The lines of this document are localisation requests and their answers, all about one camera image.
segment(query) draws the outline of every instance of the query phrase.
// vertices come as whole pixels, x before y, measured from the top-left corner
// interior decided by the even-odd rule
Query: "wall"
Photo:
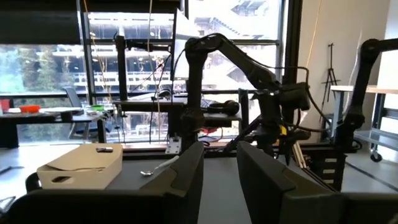
[[[316,101],[321,106],[329,67],[328,44],[335,44],[333,49],[333,67],[339,85],[347,85],[351,71],[354,67],[357,44],[362,26],[362,41],[370,38],[383,39],[386,29],[387,13],[390,0],[303,0],[302,25],[300,35],[300,66],[310,69],[310,90]],[[318,8],[318,28],[315,37],[312,55],[307,65],[312,43],[315,21]],[[373,67],[369,84],[377,83],[379,61]],[[298,73],[298,81],[305,80],[303,72]],[[374,95],[369,95],[364,103],[363,111],[366,124],[363,128],[370,127]],[[325,103],[324,113],[333,112],[333,95],[329,103]],[[302,126],[320,128],[319,114],[312,106],[305,117]],[[311,142],[319,140],[319,135],[312,134]]]
[[[387,17],[387,27],[385,39],[398,38],[398,0],[390,1],[390,8]],[[398,67],[397,67],[398,50],[385,52],[381,55],[381,64],[379,72],[379,80],[377,85],[382,88],[397,88],[398,83]],[[398,95],[387,95],[384,106],[386,108],[398,109]],[[383,118],[381,129],[398,134],[398,120],[391,118]],[[383,159],[396,161],[398,153],[379,146]]]

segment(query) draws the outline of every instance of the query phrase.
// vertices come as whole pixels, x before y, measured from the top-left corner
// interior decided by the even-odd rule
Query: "metal spoon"
[[[141,175],[143,175],[144,177],[150,177],[150,176],[152,176],[152,175],[154,174],[154,172],[155,172],[157,169],[160,169],[160,168],[166,167],[166,166],[168,166],[168,165],[171,165],[171,164],[173,164],[177,159],[179,159],[179,156],[175,156],[175,157],[173,157],[172,159],[167,160],[166,162],[162,163],[161,165],[155,167],[152,171],[140,171],[140,173],[141,173]]]

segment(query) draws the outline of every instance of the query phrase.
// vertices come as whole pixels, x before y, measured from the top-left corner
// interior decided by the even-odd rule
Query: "cardboard box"
[[[122,170],[121,144],[82,144],[37,169],[43,189],[105,189]]]

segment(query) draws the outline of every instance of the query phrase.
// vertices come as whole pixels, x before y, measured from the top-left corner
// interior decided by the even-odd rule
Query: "caster wheel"
[[[372,160],[373,162],[380,162],[380,161],[383,160],[383,157],[382,157],[380,154],[377,154],[377,157],[374,157],[374,155],[371,154],[371,160]]]

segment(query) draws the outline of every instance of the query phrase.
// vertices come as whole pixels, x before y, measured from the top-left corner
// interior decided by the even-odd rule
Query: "headphones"
[[[224,103],[212,103],[207,108],[202,108],[202,111],[207,113],[224,113],[228,116],[233,116],[239,112],[239,109],[239,103],[227,100]]]

